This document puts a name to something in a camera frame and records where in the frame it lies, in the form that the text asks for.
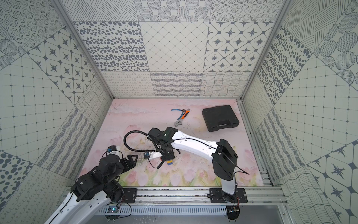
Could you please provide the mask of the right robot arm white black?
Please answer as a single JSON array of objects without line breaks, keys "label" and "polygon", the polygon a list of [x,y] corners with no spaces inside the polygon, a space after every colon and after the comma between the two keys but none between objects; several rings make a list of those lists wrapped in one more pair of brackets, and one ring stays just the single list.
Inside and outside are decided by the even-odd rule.
[{"label": "right robot arm white black", "polygon": [[167,127],[165,131],[152,128],[147,134],[147,139],[152,141],[155,150],[144,153],[146,159],[160,157],[161,163],[169,161],[173,159],[174,149],[205,158],[212,162],[215,175],[221,179],[222,191],[227,195],[234,195],[238,155],[227,140],[220,139],[219,142],[202,140],[173,127]]}]

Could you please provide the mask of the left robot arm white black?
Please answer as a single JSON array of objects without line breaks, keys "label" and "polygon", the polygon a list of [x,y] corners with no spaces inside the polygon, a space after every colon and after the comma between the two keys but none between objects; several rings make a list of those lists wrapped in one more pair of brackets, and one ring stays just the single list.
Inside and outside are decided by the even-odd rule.
[{"label": "left robot arm white black", "polygon": [[85,224],[110,203],[115,204],[113,211],[120,211],[122,204],[135,203],[138,190],[124,189],[117,179],[135,168],[137,159],[137,155],[121,159],[117,151],[101,158],[98,166],[75,180],[63,203],[45,223]]}]

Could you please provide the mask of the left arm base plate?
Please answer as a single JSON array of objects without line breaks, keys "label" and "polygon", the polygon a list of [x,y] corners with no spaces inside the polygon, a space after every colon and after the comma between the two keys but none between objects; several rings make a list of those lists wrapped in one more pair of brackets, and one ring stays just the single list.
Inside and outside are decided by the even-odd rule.
[{"label": "left arm base plate", "polygon": [[112,203],[135,203],[137,188],[124,188],[115,191]]}]

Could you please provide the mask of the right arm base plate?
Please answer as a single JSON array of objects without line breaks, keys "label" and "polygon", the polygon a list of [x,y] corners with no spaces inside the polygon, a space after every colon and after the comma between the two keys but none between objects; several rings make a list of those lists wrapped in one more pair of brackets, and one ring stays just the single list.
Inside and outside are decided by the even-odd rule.
[{"label": "right arm base plate", "polygon": [[236,188],[235,193],[230,195],[221,188],[210,188],[207,198],[211,203],[247,203],[247,194],[244,188]]}]

